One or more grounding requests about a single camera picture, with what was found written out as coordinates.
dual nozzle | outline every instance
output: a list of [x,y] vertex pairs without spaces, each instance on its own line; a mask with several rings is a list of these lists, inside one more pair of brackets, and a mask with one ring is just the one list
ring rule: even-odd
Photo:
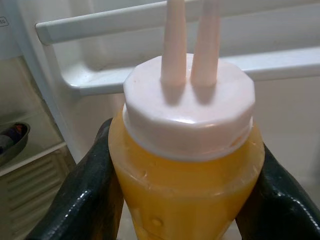
[[[202,0],[190,81],[210,87],[217,81],[220,48],[219,0]],[[161,81],[178,86],[186,82],[187,34],[185,0],[167,0]]]

plastic squeeze bottle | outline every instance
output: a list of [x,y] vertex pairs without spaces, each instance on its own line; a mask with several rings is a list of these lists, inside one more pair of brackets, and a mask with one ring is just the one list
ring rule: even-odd
[[216,0],[204,0],[194,55],[183,0],[167,1],[164,52],[124,83],[109,150],[139,240],[221,238],[264,162],[253,81],[218,60]]

white cap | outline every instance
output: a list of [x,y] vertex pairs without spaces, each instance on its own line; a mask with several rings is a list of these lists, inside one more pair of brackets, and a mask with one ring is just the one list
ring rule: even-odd
[[124,83],[124,125],[150,153],[172,160],[201,162],[239,148],[252,128],[255,89],[237,66],[218,62],[215,85],[196,86],[186,58],[186,82],[161,81],[162,57],[138,65]]
[[201,162],[239,148],[252,127],[255,89],[219,59],[219,0],[204,0],[195,54],[186,54],[185,1],[167,1],[163,57],[138,65],[124,83],[124,125],[142,148]]

refrigerator shelf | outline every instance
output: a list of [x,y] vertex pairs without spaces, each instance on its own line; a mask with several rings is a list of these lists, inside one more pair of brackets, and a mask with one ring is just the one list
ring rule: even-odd
[[66,145],[44,111],[36,112],[25,118],[14,119],[12,122],[18,121],[30,125],[28,141],[25,148],[16,157],[0,166],[0,177]]

yellow liquid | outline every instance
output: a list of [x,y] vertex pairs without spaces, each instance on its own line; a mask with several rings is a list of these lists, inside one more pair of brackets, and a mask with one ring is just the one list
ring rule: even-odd
[[249,197],[265,152],[254,126],[235,152],[181,162],[147,152],[113,119],[109,149],[139,240],[218,240]]

